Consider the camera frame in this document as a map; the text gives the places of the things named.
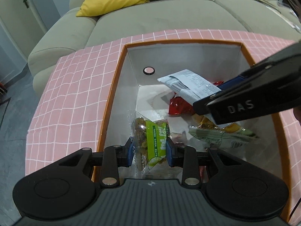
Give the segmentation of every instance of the red snack package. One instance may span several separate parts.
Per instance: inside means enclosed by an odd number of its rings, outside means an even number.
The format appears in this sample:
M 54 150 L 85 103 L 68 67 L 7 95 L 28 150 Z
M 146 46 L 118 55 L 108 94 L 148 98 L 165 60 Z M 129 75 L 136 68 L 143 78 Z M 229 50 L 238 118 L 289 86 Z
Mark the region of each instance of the red snack package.
M 194 115 L 195 111 L 193 107 L 186 102 L 184 99 L 175 94 L 170 99 L 170 106 L 168 109 L 168 114 L 170 115 L 180 115 L 180 114 L 191 114 Z
M 218 82 L 213 83 L 213 85 L 218 87 L 218 86 L 222 85 L 223 83 L 224 83 L 224 81 L 218 81 Z

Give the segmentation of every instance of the pink grid paper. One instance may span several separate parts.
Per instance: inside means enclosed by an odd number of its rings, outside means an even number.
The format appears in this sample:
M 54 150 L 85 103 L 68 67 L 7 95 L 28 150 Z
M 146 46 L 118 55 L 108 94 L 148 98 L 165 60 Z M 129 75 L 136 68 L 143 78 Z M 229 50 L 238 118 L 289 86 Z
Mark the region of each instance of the pink grid paper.
M 26 175 L 83 147 L 95 151 L 123 46 L 170 39 L 243 42 L 256 62 L 294 43 L 244 31 L 179 29 L 126 37 L 61 57 L 48 80 L 28 130 Z M 289 145 L 293 207 L 301 194 L 301 127 L 292 110 L 284 111 L 280 116 Z M 296 224 L 300 217 L 301 209 L 295 212 L 290 222 Z

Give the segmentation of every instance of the gray floor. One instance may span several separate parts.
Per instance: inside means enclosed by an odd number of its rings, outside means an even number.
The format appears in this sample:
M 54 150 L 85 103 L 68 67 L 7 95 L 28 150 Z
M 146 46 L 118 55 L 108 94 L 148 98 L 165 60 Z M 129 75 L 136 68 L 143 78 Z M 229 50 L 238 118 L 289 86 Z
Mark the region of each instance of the gray floor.
M 8 93 L 1 101 L 8 98 L 11 99 L 0 128 L 1 226 L 10 226 L 20 218 L 13 202 L 12 190 L 16 182 L 25 175 L 26 134 L 39 102 L 29 70 L 25 77 L 8 88 Z

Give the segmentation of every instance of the green snack bag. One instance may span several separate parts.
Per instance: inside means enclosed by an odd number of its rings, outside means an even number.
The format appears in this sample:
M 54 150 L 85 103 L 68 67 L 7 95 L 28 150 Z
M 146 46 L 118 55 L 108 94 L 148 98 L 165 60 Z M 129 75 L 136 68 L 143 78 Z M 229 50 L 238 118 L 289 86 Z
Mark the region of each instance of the green snack bag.
M 162 126 L 152 121 L 146 122 L 148 169 L 152 169 L 166 156 L 166 123 Z
M 150 171 L 166 156 L 167 120 L 150 121 L 137 111 L 129 111 L 138 178 Z

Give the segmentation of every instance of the beige sofa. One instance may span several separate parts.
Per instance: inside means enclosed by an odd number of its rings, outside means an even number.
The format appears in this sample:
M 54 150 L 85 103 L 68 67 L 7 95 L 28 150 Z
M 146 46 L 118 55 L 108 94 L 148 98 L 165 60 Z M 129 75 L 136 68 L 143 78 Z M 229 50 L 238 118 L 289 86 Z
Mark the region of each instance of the beige sofa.
M 249 31 L 300 40 L 301 34 L 255 0 L 158 0 L 100 17 L 76 17 L 84 0 L 70 0 L 67 12 L 40 40 L 28 58 L 33 87 L 40 97 L 61 56 L 122 37 L 167 29 Z M 282 15 L 301 27 L 287 8 Z

